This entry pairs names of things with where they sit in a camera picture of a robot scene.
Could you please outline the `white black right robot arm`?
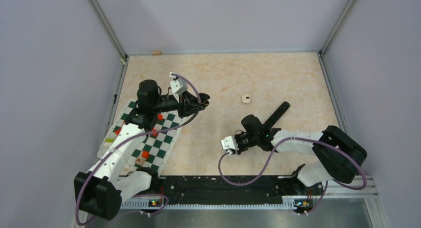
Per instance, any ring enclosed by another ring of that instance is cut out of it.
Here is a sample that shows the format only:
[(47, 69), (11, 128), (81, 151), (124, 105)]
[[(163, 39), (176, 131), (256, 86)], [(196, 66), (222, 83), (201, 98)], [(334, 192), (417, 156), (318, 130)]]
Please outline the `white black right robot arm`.
[(252, 147), (270, 153), (259, 174), (245, 185), (252, 184), (262, 176), (274, 153), (295, 152), (317, 157), (316, 162), (304, 164), (292, 174), (291, 188), (295, 193), (305, 194), (311, 186), (331, 180), (351, 189), (350, 184), (356, 175), (363, 178), (358, 190), (364, 189), (367, 178), (361, 166), (367, 158), (366, 150), (333, 125), (321, 132), (291, 132), (275, 128), (275, 123), (289, 108), (290, 104), (283, 102), (264, 123), (250, 114), (241, 121), (244, 131), (221, 140), (221, 147), (225, 151), (223, 157), (240, 155)]

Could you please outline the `cream earbud charging case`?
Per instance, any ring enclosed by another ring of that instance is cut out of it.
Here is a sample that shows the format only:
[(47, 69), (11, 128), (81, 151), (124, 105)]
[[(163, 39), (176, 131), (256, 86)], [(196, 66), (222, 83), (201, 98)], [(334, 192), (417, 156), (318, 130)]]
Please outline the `cream earbud charging case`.
[(248, 94), (243, 94), (243, 95), (241, 96), (241, 102), (242, 102), (243, 104), (250, 104), (250, 103), (251, 103), (251, 96), (250, 96), (250, 95), (248, 95)]

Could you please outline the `black earbud charging case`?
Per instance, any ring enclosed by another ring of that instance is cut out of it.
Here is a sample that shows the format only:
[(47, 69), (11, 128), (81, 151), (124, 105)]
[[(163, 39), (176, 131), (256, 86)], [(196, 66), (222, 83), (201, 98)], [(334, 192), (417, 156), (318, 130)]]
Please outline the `black earbud charging case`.
[(209, 105), (210, 104), (209, 99), (208, 98), (201, 98), (201, 104), (202, 105)]

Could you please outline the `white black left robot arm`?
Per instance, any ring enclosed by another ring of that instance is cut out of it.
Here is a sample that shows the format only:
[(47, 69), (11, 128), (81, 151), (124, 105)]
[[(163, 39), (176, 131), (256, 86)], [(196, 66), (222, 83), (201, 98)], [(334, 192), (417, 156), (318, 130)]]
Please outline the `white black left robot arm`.
[(196, 89), (189, 93), (190, 85), (187, 79), (174, 76), (169, 87), (172, 93), (162, 94), (161, 87), (152, 79), (139, 83), (135, 106), (124, 120), (115, 141), (95, 165), (74, 178), (74, 216), (79, 226), (85, 224), (79, 218), (80, 212), (110, 221), (119, 212), (121, 204), (134, 195), (142, 191), (153, 195), (158, 191), (159, 181), (151, 172), (137, 170), (128, 177), (119, 176), (135, 150), (154, 134), (159, 114), (176, 111), (180, 118), (189, 117), (191, 122), (209, 105), (210, 96)]

